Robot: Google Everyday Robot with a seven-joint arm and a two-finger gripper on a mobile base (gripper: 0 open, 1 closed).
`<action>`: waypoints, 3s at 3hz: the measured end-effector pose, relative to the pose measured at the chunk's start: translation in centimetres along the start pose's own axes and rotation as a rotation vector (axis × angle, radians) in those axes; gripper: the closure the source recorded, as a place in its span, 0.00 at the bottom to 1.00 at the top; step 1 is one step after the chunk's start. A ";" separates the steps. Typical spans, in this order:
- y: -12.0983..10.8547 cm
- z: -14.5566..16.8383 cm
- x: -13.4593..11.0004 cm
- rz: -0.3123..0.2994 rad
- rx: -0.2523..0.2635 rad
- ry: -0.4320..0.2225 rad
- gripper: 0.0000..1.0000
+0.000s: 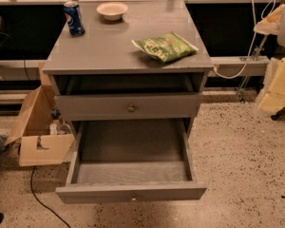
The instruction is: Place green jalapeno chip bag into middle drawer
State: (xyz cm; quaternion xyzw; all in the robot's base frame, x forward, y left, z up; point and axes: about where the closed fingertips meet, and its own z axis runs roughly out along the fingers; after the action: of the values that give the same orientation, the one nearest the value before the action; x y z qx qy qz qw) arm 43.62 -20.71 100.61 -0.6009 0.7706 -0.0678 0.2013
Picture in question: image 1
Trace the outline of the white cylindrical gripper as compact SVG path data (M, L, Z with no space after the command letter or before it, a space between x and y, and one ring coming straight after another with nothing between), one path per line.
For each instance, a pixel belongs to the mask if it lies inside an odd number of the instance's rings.
M278 43L285 47L285 5L282 4L257 22L254 32L277 35ZM256 97L256 109L264 116L275 115L285 107L285 57L272 59L267 65L264 87Z

